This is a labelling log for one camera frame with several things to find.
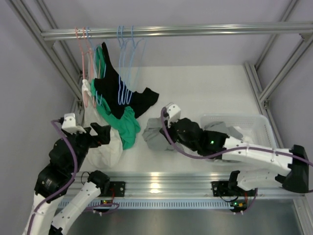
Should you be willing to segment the gray tank top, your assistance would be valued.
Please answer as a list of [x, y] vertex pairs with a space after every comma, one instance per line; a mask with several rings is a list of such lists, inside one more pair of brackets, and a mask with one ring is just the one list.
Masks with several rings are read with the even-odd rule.
[[176, 151], [167, 139], [161, 134], [162, 124], [160, 118], [149, 118], [142, 137], [148, 148], [152, 151]]
[[240, 133], [235, 127], [227, 126], [226, 123], [222, 121], [215, 121], [215, 122], [208, 123], [207, 125], [204, 126], [203, 129], [207, 131], [225, 133], [239, 140], [242, 140], [244, 137], [243, 134]]

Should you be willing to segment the light blue wire hanger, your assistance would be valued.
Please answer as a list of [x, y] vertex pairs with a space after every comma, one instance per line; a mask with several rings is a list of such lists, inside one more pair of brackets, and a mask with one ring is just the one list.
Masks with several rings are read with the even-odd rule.
[[124, 26], [119, 25], [117, 28], [117, 39], [120, 46], [120, 55], [119, 55], [119, 61], [118, 61], [118, 105], [124, 105], [125, 104], [125, 98], [124, 98], [124, 90], [125, 90], [125, 83], [122, 81], [122, 67], [123, 67], [123, 56], [125, 53], [125, 46], [126, 42], [123, 37], [123, 30]]

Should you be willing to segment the white tank top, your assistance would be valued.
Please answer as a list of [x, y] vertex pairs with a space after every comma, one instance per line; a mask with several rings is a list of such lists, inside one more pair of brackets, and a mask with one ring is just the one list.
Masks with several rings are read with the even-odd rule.
[[243, 129], [239, 126], [235, 126], [234, 128], [238, 132], [238, 137], [237, 137], [238, 139], [240, 139], [244, 142], [254, 143], [253, 135], [252, 135], [251, 131], [249, 131], [247, 129]]

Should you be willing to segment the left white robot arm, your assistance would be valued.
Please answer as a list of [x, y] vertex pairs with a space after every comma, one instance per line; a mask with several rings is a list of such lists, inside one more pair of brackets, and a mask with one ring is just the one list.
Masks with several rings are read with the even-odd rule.
[[25, 235], [67, 234], [88, 204], [111, 189], [109, 176], [99, 170], [93, 171], [79, 193], [58, 215], [55, 214], [89, 150], [109, 144], [111, 127], [93, 122], [89, 127], [70, 132], [59, 128], [57, 120], [51, 123], [60, 138], [49, 153], [49, 164], [38, 175], [32, 211], [23, 231]]

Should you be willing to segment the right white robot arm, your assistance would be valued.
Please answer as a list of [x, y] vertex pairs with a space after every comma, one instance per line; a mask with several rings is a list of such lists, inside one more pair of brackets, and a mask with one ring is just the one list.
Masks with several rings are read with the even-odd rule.
[[303, 146], [269, 148], [250, 144], [228, 134], [203, 130], [187, 118], [171, 122], [161, 117], [162, 133], [179, 153], [197, 160], [223, 160], [250, 164], [256, 170], [231, 172], [227, 188], [232, 194], [255, 188], [283, 188], [311, 193], [309, 168], [313, 165]]

